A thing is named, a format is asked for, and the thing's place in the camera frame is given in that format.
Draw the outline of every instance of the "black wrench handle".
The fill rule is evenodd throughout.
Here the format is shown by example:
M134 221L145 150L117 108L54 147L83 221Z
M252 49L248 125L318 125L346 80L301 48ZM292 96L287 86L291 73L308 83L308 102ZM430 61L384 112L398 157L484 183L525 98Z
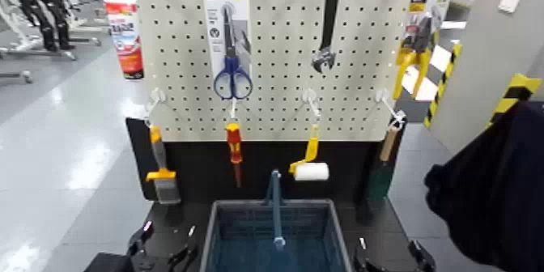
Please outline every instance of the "black wrench handle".
M325 0L325 18L323 19L323 37L319 50L329 47L333 41L334 20L336 19L336 9L338 0Z

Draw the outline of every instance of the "white pegboard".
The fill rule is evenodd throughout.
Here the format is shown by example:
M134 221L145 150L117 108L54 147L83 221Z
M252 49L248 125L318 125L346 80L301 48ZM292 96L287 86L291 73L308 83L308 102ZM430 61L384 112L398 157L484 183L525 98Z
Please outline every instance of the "white pegboard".
M319 96L321 140L383 139L391 115L373 98L376 90L393 90L409 0L339 0L337 64L325 75L310 66L325 0L249 1L254 89L238 104L243 139L307 140L312 111L301 100L307 87ZM152 121L168 142L223 141L231 102L213 91L203 1L138 4L147 83L168 96Z

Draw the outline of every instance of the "black garment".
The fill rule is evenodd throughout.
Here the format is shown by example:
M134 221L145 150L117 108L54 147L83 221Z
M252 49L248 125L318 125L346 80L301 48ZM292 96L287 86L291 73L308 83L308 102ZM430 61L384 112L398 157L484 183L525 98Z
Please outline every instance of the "black garment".
M425 178L427 204L474 261L544 271L543 106L514 105Z

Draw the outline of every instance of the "white wall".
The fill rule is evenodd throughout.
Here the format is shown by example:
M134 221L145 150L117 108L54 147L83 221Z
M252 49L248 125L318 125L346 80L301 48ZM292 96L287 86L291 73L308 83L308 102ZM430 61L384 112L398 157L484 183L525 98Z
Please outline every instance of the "white wall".
M514 14L499 11L499 1L474 1L463 51L431 125L453 153L483 131L513 74L544 78L543 1L521 0ZM544 99L544 89L534 98Z

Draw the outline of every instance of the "blue basket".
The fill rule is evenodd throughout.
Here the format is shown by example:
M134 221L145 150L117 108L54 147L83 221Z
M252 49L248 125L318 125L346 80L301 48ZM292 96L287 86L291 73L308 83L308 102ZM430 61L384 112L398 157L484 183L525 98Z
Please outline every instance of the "blue basket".
M273 243L272 206L215 202L200 272L352 271L332 201L289 200L280 213L283 251Z

